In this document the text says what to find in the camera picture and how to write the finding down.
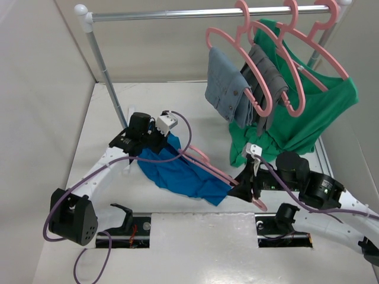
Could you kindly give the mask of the blue t shirt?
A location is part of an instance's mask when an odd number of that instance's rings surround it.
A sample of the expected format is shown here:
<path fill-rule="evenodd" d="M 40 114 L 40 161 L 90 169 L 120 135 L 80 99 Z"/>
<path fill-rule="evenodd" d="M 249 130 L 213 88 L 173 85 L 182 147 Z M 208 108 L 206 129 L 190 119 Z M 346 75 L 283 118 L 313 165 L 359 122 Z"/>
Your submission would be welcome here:
<path fill-rule="evenodd" d="M 180 157 L 172 162 L 137 162 L 148 179 L 160 188 L 217 206 L 231 187 L 197 165 Z"/>

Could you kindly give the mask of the pink plastic hanger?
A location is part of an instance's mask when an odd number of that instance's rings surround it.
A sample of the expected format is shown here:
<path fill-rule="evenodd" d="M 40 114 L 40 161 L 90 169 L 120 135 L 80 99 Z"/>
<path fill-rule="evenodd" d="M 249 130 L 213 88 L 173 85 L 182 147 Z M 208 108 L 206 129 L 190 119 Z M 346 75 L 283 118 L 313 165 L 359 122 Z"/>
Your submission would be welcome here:
<path fill-rule="evenodd" d="M 211 164 L 210 158 L 200 149 L 192 145 L 189 146 L 189 149 L 191 152 L 188 150 L 185 151 L 184 149 L 178 149 L 178 153 L 182 154 L 182 157 L 184 157 L 189 162 L 202 168 L 204 171 L 220 179 L 225 184 L 230 185 L 232 188 L 242 185 L 242 178 L 240 178 L 240 181 L 238 181 L 235 178 L 232 178 L 230 175 L 224 173 L 222 170 L 213 166 Z M 268 210 L 267 206 L 259 198 L 255 198 L 253 189 L 248 189 L 248 202 L 254 204 L 254 206 L 258 207 L 263 212 L 267 212 Z"/>

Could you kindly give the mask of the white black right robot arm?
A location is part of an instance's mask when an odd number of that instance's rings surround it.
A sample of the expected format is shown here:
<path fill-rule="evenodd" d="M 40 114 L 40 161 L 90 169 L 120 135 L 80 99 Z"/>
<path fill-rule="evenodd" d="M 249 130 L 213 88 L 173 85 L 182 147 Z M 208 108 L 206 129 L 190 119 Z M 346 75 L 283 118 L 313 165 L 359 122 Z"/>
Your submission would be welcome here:
<path fill-rule="evenodd" d="M 228 195 L 274 209 L 269 223 L 259 221 L 258 234 L 273 246 L 294 234 L 314 234 L 349 247 L 378 265 L 378 214 L 358 201 L 334 178 L 312 171 L 295 152 L 281 153 L 271 166 L 247 154 L 245 168 Z"/>

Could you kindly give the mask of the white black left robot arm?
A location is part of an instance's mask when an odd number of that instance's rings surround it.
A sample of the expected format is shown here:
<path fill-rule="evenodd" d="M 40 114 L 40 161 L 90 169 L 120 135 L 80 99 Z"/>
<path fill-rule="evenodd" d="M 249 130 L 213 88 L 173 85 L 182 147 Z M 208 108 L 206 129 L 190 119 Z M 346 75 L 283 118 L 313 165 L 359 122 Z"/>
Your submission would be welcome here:
<path fill-rule="evenodd" d="M 80 246 L 86 246 L 96 233 L 105 230 L 127 234 L 131 230 L 133 211 L 119 204 L 100 208 L 99 197 L 142 150 L 160 152 L 177 123 L 170 112 L 163 112 L 157 119 L 142 112 L 133 113 L 129 126 L 111 140 L 85 177 L 69 189 L 53 192 L 49 231 Z"/>

